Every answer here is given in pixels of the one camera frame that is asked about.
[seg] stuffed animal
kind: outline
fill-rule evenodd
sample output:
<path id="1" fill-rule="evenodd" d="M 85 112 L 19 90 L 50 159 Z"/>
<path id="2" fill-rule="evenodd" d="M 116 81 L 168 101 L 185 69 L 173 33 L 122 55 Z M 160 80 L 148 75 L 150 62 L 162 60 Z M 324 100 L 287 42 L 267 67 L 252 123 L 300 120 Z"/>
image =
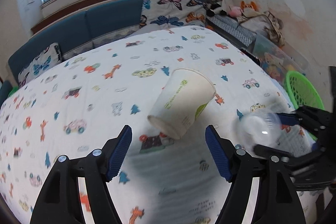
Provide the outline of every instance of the stuffed animal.
<path id="1" fill-rule="evenodd" d="M 217 1 L 217 3 L 212 4 L 207 10 L 207 16 L 213 17 L 214 15 L 227 15 L 227 13 L 231 10 L 230 5 L 233 6 L 232 0 L 213 0 Z"/>
<path id="2" fill-rule="evenodd" d="M 256 12 L 258 11 L 257 5 L 253 1 L 251 1 L 250 4 L 248 4 L 248 3 L 245 3 L 245 1 L 242 0 L 240 2 L 240 8 L 242 10 L 244 10 L 245 8 L 251 8 Z"/>
<path id="3" fill-rule="evenodd" d="M 233 6 L 231 8 L 231 10 L 227 13 L 230 17 L 238 17 L 238 16 L 241 16 L 242 15 L 242 9 L 240 7 L 237 7 L 237 6 Z"/>
<path id="4" fill-rule="evenodd" d="M 242 9 L 242 14 L 245 17 L 255 17 L 260 15 L 260 13 L 258 12 L 258 7 L 257 5 L 251 1 L 250 3 L 245 3 L 243 0 L 240 2 L 240 8 Z"/>

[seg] car print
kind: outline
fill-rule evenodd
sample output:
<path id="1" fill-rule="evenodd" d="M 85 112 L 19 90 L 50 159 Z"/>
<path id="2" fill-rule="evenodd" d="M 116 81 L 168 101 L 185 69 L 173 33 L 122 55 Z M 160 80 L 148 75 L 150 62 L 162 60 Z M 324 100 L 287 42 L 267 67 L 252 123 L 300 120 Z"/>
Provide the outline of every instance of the car print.
<path id="1" fill-rule="evenodd" d="M 57 77 L 57 75 L 54 76 L 49 76 L 46 78 L 46 80 L 44 81 L 46 84 L 50 83 L 51 81 L 53 81 L 55 78 Z"/>
<path id="2" fill-rule="evenodd" d="M 30 128 L 31 125 L 32 125 L 32 121 L 31 121 L 30 117 L 27 117 L 26 121 L 23 123 L 22 128 L 23 129 Z"/>
<path id="3" fill-rule="evenodd" d="M 191 39 L 203 39 L 203 38 L 205 38 L 204 36 L 202 36 L 202 35 L 193 35 L 192 37 L 191 37 Z"/>
<path id="4" fill-rule="evenodd" d="M 147 136 L 145 134 L 139 137 L 142 142 L 140 153 L 148 153 L 164 149 L 166 146 L 173 145 L 174 139 L 160 132 L 157 136 Z"/>
<path id="5" fill-rule="evenodd" d="M 32 186 L 38 187 L 42 185 L 42 180 L 39 175 L 34 176 L 33 173 L 30 173 L 29 175 L 29 181 Z"/>
<path id="6" fill-rule="evenodd" d="M 140 78 L 152 76 L 156 72 L 156 69 L 148 68 L 146 70 L 136 70 L 132 73 L 133 76 L 139 76 Z"/>
<path id="7" fill-rule="evenodd" d="M 95 63 L 92 66 L 86 66 L 84 68 L 84 71 L 86 71 L 87 73 L 91 73 L 91 72 L 94 72 L 99 67 L 100 67 L 100 63 Z"/>
<path id="8" fill-rule="evenodd" d="M 86 129 L 86 122 L 84 120 L 74 120 L 67 126 L 64 126 L 63 130 L 66 134 L 70 134 L 71 132 L 77 131 L 78 134 L 82 134 Z"/>
<path id="9" fill-rule="evenodd" d="M 126 47 L 137 46 L 137 45 L 143 44 L 143 43 L 144 43 L 144 41 L 128 42 L 128 43 L 126 43 Z"/>
<path id="10" fill-rule="evenodd" d="M 230 58 L 221 58 L 216 60 L 216 65 L 222 65 L 225 66 L 226 64 L 233 65 L 234 63 L 231 61 Z"/>
<path id="11" fill-rule="evenodd" d="M 182 46 L 175 46 L 175 47 L 164 47 L 163 50 L 165 52 L 176 52 L 181 50 L 183 47 Z"/>
<path id="12" fill-rule="evenodd" d="M 76 64 L 78 62 L 81 62 L 81 61 L 84 61 L 86 59 L 86 57 L 77 57 L 73 62 L 72 64 Z"/>
<path id="13" fill-rule="evenodd" d="M 64 93 L 64 95 L 62 96 L 62 99 L 68 99 L 69 96 L 73 96 L 73 97 L 78 97 L 79 96 L 79 91 L 82 87 L 79 86 L 77 88 L 74 89 L 69 89 L 67 92 Z"/>
<path id="14" fill-rule="evenodd" d="M 19 204 L 24 211 L 28 211 L 29 207 L 27 202 L 22 202 L 22 200 L 19 200 Z"/>
<path id="15" fill-rule="evenodd" d="M 259 85 L 259 83 L 256 81 L 256 79 L 250 79 L 250 80 L 246 80 L 245 81 L 245 83 L 243 84 L 243 87 L 245 87 L 245 88 L 248 88 L 248 89 L 250 89 L 250 88 L 252 88 L 252 87 L 260 87 L 260 85 Z"/>
<path id="16" fill-rule="evenodd" d="M 222 48 L 222 49 L 224 49 L 224 50 L 227 49 L 227 48 L 229 48 L 229 47 L 227 46 L 227 44 L 224 43 L 224 42 L 223 42 L 223 43 L 216 43 L 215 46 L 216 46 L 216 47 L 219 47 L 219 48 Z"/>
<path id="17" fill-rule="evenodd" d="M 19 158 L 19 157 L 21 157 L 21 154 L 22 154 L 22 149 L 19 147 L 19 148 L 15 148 L 14 147 L 14 155 L 13 155 L 13 157 L 14 158 Z"/>
<path id="18" fill-rule="evenodd" d="M 290 126 L 288 126 L 286 124 L 282 124 L 280 128 L 281 128 L 281 130 L 285 129 L 287 133 L 289 133 L 292 129 Z"/>
<path id="19" fill-rule="evenodd" d="M 266 107 L 265 105 L 261 105 L 259 103 L 256 103 L 256 104 L 251 106 L 251 112 L 257 110 L 258 108 L 265 108 L 265 107 Z"/>

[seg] plastic storage box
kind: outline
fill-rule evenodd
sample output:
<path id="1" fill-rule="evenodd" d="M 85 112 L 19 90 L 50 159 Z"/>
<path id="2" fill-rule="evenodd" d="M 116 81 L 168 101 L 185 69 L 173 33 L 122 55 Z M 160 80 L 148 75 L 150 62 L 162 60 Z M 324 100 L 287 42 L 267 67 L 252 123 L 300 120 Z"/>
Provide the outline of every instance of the plastic storage box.
<path id="1" fill-rule="evenodd" d="M 281 86 L 284 86 L 288 71 L 295 70 L 305 75 L 304 70 L 307 68 L 308 62 L 304 62 L 304 57 L 302 57 L 301 63 L 305 68 L 301 68 L 293 58 L 260 34 L 257 34 L 252 54 L 260 59 L 261 68 Z"/>

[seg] clear plastic cup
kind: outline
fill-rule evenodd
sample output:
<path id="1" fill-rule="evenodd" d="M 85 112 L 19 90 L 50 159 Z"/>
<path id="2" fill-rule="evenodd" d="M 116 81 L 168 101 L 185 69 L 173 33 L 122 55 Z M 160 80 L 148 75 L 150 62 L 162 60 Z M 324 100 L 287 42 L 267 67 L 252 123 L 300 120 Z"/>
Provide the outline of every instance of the clear plastic cup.
<path id="1" fill-rule="evenodd" d="M 280 126 L 281 122 L 274 112 L 258 109 L 242 117 L 237 135 L 245 150 L 255 156 L 253 147 L 256 144 L 278 148 L 277 141 L 282 135 Z"/>

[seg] butterfly pillow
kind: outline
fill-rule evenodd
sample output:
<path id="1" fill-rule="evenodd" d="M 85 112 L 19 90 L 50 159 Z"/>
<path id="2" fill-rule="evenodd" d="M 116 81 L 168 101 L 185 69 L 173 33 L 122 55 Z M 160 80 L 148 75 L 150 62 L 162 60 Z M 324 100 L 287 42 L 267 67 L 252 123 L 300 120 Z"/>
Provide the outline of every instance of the butterfly pillow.
<path id="1" fill-rule="evenodd" d="M 40 52 L 18 75 L 19 87 L 24 86 L 46 70 L 62 62 L 58 43 L 53 43 Z"/>
<path id="2" fill-rule="evenodd" d="M 143 0 L 140 28 L 154 25 L 161 30 L 187 25 L 204 26 L 205 14 L 205 4 L 197 0 Z"/>

